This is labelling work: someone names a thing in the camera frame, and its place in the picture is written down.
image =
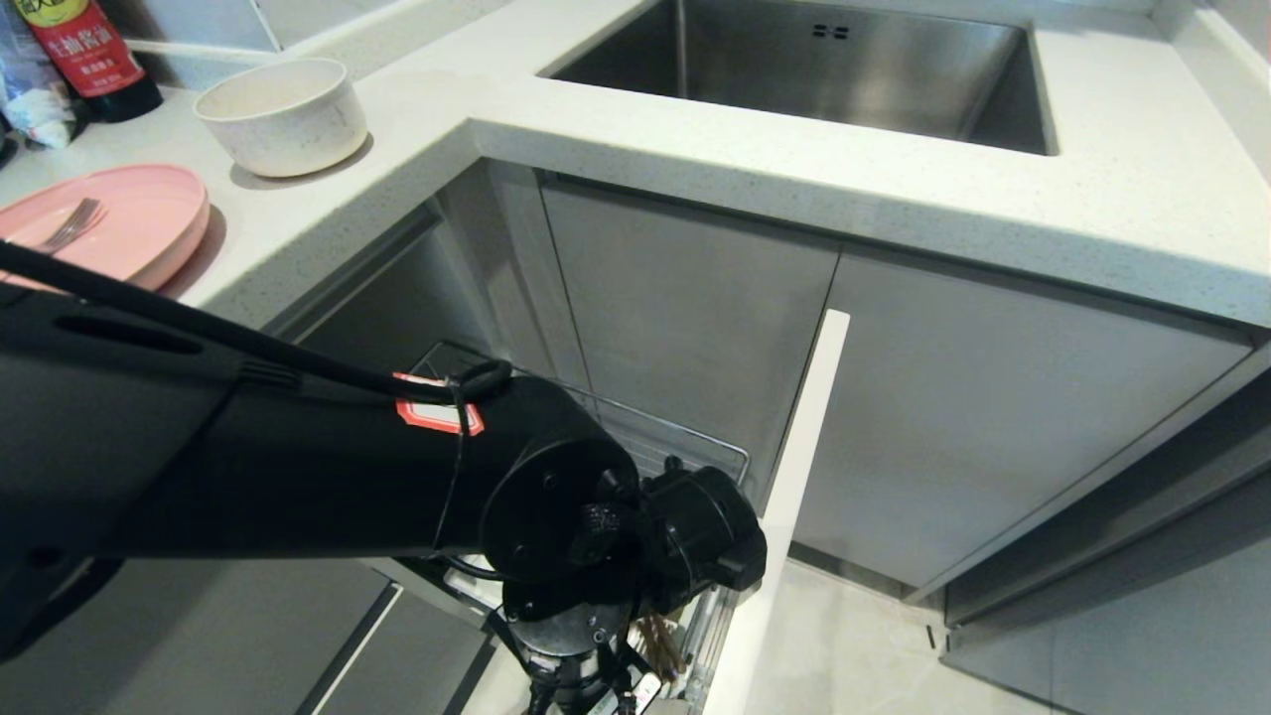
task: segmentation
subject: fork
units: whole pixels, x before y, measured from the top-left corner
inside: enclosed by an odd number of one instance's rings
[[[100,206],[102,202],[97,198],[85,198],[80,201],[79,206],[71,211],[70,216],[66,216],[66,220],[62,221],[62,225],[57,226],[57,230],[55,230],[52,235],[46,237],[43,241],[37,243],[36,245],[28,245],[27,248],[36,250],[37,253],[43,253],[44,255],[57,253],[84,234],[84,230],[88,229],[89,222],[92,222],[93,216],[97,215],[97,210]],[[4,241],[9,243],[9,239],[6,237]]]

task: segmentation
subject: wire basket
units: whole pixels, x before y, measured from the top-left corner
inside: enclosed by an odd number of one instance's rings
[[[412,373],[442,380],[492,359],[493,357],[470,347],[441,340],[425,352]],[[513,366],[513,375],[534,373]],[[688,470],[714,467],[728,475],[738,489],[745,484],[750,467],[750,455],[745,450],[580,387],[553,378],[544,380],[569,394],[610,437],[623,446],[630,453],[642,478],[661,475],[666,458],[674,456],[679,457]],[[466,598],[465,602],[475,605],[483,599]],[[680,654],[689,665],[675,683],[663,687],[665,697],[683,698],[689,702],[691,712],[702,711],[736,605],[736,593],[716,587],[700,593],[680,610],[676,618],[671,618],[677,624],[675,639]],[[489,608],[488,599],[484,599],[484,607]]]

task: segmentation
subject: plastic bag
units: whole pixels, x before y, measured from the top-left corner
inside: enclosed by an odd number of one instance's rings
[[[9,0],[0,0],[0,110],[44,146],[61,149],[75,136],[66,83]]]

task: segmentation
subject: white bowl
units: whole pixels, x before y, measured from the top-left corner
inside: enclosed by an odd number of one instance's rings
[[[287,60],[248,70],[194,102],[221,146],[262,177],[325,169],[366,141],[366,114],[334,60]]]

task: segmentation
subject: pink plate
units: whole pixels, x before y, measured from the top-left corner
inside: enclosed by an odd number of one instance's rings
[[[102,202],[84,234],[57,258],[154,290],[180,269],[207,230],[207,187],[173,164],[132,164],[84,174],[0,208],[0,236],[34,245],[84,198]],[[36,286],[19,276],[5,282]]]

